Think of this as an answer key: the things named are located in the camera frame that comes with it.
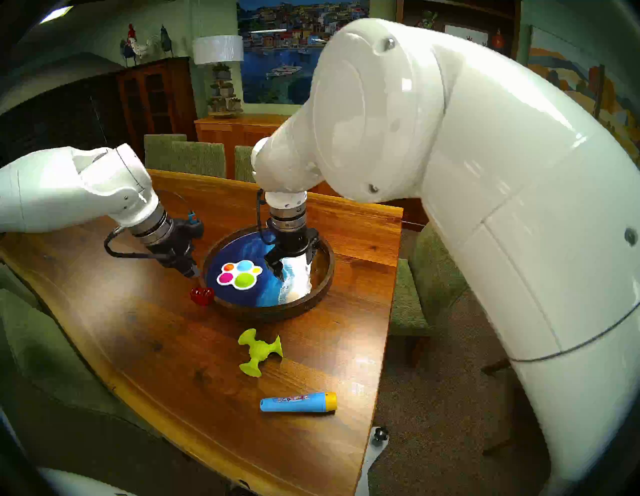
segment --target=wooden cabinet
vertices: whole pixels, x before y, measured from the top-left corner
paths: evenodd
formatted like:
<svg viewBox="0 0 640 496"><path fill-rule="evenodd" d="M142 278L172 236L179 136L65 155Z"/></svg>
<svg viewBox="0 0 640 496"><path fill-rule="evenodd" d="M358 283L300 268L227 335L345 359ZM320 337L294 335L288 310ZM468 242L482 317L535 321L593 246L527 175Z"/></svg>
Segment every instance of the wooden cabinet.
<svg viewBox="0 0 640 496"><path fill-rule="evenodd" d="M196 141L189 58L166 58L118 73L129 143L141 158L145 134L186 134Z"/></svg>
<svg viewBox="0 0 640 496"><path fill-rule="evenodd" d="M288 115L241 114L239 117L220 119L205 117L195 122L198 141L222 143L225 146L227 179L236 177L236 146L254 146L262 138L271 136Z"/></svg>

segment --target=blue bubble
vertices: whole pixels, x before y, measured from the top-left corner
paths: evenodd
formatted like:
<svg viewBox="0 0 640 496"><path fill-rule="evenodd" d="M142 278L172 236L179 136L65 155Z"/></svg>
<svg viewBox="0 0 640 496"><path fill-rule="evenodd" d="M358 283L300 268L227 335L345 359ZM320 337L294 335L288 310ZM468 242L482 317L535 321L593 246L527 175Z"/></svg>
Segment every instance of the blue bubble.
<svg viewBox="0 0 640 496"><path fill-rule="evenodd" d="M240 272L247 272L248 270L251 270L252 267L253 262L250 262L249 260L242 260L242 262L236 266Z"/></svg>

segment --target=pink bubble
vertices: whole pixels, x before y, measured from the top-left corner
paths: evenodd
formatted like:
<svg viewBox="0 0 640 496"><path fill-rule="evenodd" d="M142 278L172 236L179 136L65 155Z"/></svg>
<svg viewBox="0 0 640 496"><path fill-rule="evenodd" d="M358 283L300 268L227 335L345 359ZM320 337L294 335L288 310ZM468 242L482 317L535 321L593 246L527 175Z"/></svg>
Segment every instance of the pink bubble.
<svg viewBox="0 0 640 496"><path fill-rule="evenodd" d="M230 274L229 272L225 272L224 274L220 274L220 277L218 278L218 282L224 284L227 282L231 282L231 279L233 278L234 278L233 274Z"/></svg>

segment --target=ceiling light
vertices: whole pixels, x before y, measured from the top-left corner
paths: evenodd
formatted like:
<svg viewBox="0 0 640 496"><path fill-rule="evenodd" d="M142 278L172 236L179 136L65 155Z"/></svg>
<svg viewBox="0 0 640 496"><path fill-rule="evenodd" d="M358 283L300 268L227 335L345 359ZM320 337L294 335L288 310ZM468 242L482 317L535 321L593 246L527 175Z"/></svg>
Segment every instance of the ceiling light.
<svg viewBox="0 0 640 496"><path fill-rule="evenodd" d="M286 31L286 29L263 29L261 31L251 31L251 34L254 33L276 33L279 31Z"/></svg>
<svg viewBox="0 0 640 496"><path fill-rule="evenodd" d="M47 22L48 20L53 20L53 19L57 19L58 17L62 17L64 14L66 14L67 12L69 12L71 10L71 7L73 7L73 5L71 5L69 7L63 7L63 8L55 9L48 16L46 16L44 19L42 19L40 21L40 23L42 24L43 22Z"/></svg>

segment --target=screw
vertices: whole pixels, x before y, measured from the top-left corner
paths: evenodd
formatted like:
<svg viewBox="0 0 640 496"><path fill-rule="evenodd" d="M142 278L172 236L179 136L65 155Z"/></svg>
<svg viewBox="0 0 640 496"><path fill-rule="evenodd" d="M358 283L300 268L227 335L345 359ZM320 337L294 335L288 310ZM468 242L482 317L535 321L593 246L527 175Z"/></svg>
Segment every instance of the screw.
<svg viewBox="0 0 640 496"><path fill-rule="evenodd" d="M625 229L625 239L629 246L634 246L638 241L638 233L632 227L627 227Z"/></svg>
<svg viewBox="0 0 640 496"><path fill-rule="evenodd" d="M373 433L373 438L377 442L386 441L389 439L389 431L387 431L386 427L376 427L376 430Z"/></svg>

